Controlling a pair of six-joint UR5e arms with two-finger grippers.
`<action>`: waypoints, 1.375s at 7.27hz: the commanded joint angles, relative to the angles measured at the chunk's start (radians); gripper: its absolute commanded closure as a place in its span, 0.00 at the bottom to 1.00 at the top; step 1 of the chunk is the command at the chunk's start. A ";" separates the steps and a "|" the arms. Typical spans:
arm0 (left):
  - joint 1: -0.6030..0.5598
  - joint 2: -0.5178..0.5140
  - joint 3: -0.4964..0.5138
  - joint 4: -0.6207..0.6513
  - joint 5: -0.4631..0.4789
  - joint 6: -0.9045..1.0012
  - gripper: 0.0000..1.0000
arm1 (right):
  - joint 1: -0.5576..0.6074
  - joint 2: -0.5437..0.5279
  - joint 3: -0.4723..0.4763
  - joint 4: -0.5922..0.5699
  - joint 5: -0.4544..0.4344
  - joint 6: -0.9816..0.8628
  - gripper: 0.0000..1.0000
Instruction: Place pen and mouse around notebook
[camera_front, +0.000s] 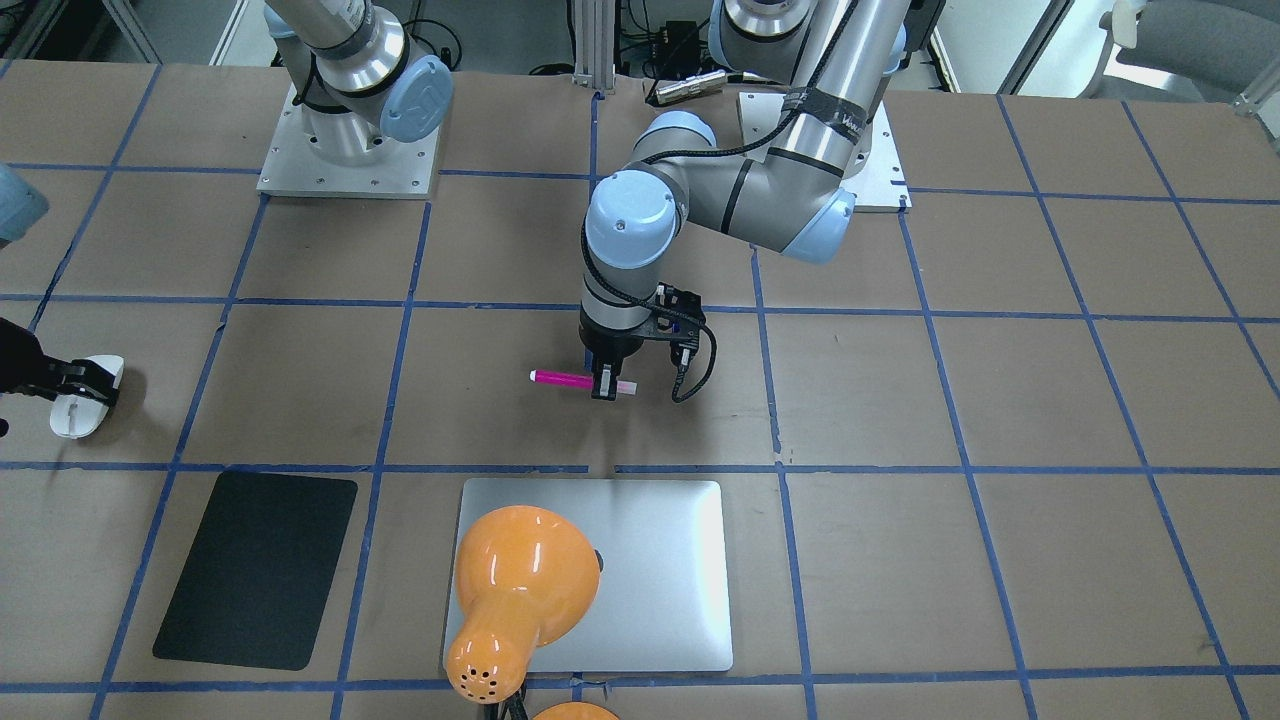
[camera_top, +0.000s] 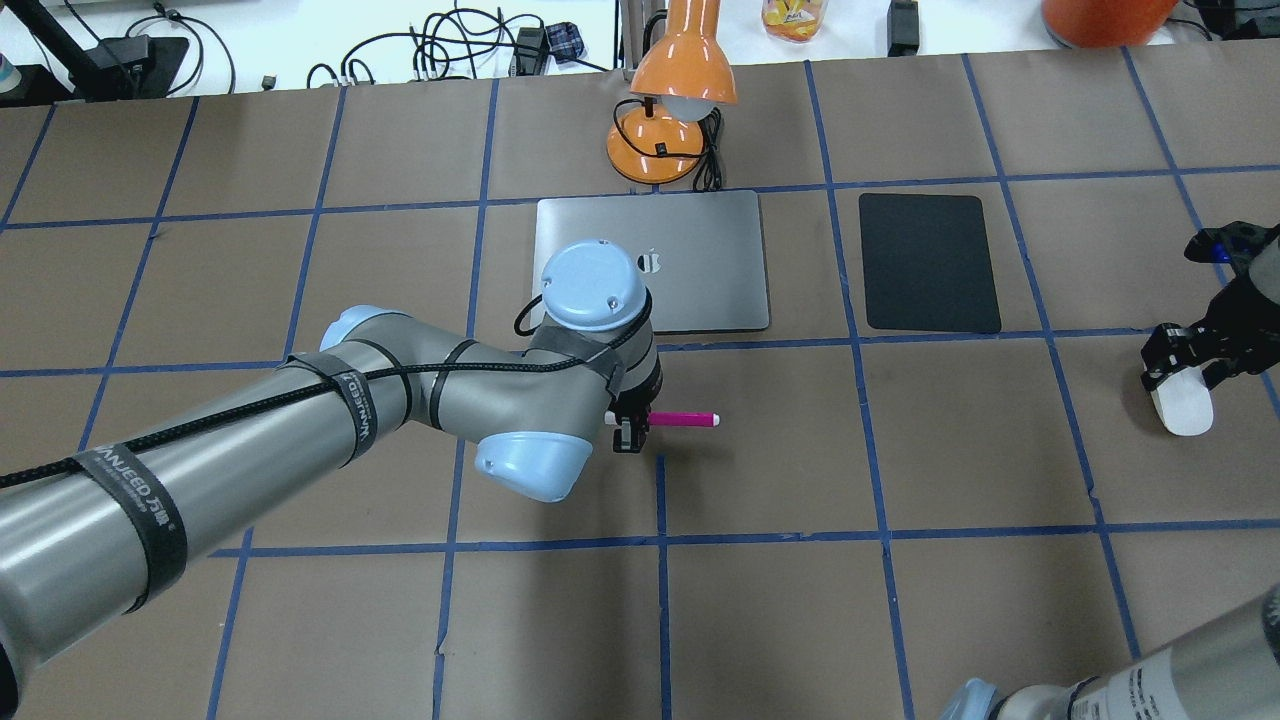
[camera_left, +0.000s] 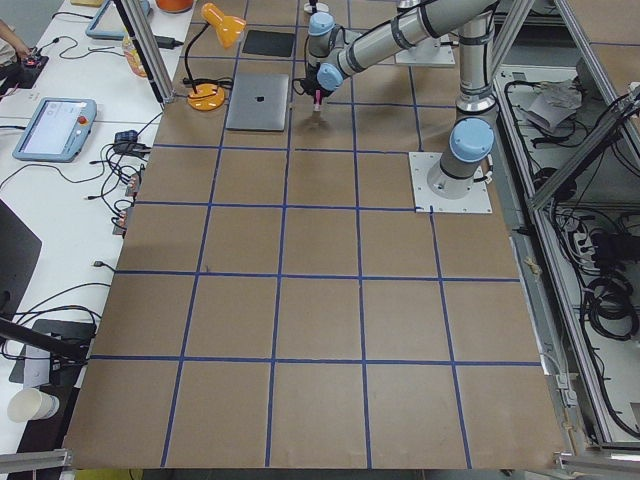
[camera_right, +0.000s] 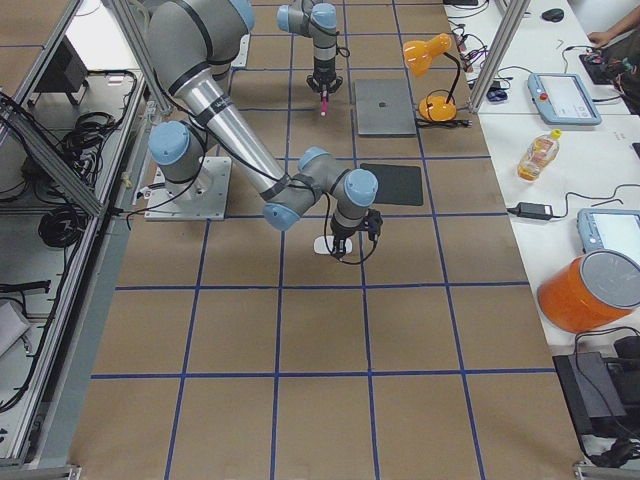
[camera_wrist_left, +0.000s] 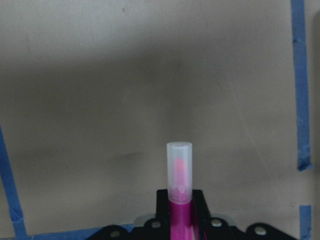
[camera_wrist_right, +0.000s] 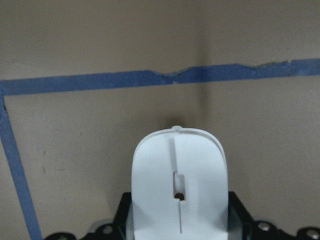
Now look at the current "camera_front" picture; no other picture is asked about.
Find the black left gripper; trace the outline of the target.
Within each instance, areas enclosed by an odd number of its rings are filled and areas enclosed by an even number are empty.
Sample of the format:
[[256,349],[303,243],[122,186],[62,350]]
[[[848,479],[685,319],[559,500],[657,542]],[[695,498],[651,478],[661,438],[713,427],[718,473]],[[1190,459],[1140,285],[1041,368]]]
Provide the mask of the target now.
[[580,337],[593,359],[602,363],[591,365],[591,398],[617,400],[621,363],[648,341],[668,343],[672,364],[690,366],[699,351],[705,319],[700,295],[669,284],[658,284],[641,305],[627,304],[595,284],[585,284]]

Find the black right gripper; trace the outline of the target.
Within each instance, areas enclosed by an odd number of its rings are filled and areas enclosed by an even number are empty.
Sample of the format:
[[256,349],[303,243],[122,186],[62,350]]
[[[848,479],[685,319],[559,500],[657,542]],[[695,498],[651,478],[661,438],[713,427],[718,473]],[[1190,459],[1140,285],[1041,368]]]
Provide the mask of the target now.
[[35,333],[1,319],[1,392],[55,401],[87,398],[106,407],[119,400],[123,368],[106,369],[101,363],[63,363],[46,355]]

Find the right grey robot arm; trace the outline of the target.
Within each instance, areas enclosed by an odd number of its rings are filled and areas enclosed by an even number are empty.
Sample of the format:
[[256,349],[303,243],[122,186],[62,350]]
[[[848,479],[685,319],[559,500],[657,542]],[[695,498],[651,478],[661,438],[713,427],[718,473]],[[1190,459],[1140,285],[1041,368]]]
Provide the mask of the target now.
[[[389,10],[371,1],[269,1],[268,32],[293,92],[259,173],[282,199],[424,200],[454,83]],[[64,361],[33,332],[3,323],[3,392],[46,398],[55,436],[79,439],[116,405],[125,363],[100,354]]]

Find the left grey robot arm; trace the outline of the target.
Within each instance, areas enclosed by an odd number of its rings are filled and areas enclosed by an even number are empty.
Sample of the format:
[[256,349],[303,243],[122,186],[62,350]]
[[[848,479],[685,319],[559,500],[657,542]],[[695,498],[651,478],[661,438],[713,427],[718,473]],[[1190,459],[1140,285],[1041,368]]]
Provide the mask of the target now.
[[707,26],[713,58],[786,87],[778,117],[750,146],[721,147],[690,111],[659,114],[627,163],[595,187],[582,222],[579,334],[591,396],[612,401],[627,357],[664,341],[672,400],[703,341],[716,342],[699,299],[659,279],[687,224],[812,264],[844,242],[855,196],[850,161],[905,49],[906,1],[718,1]]

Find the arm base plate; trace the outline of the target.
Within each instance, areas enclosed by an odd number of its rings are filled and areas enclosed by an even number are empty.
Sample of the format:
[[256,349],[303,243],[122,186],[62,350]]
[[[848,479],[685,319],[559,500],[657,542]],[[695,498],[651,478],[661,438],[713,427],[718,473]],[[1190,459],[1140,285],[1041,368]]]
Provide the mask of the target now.
[[285,92],[256,190],[273,197],[428,200],[442,129],[403,143],[352,113],[326,114]]
[[[737,113],[745,143],[772,131],[780,119],[783,96],[767,92],[737,92]],[[902,170],[890,110],[883,102],[867,127],[859,151],[851,156],[841,187],[855,197],[858,214],[899,213],[913,206]]]

